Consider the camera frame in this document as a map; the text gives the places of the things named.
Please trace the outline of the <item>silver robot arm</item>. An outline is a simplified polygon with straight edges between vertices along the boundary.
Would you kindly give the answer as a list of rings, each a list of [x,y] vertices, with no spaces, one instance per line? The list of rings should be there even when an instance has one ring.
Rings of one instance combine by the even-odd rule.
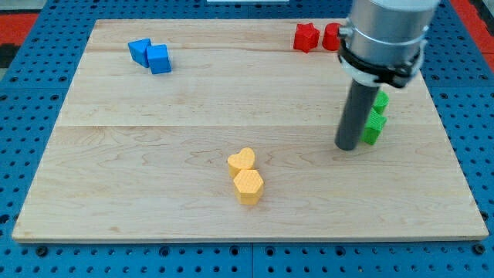
[[[439,3],[354,0],[337,33],[343,70],[363,86],[407,86],[425,60],[425,35]]]

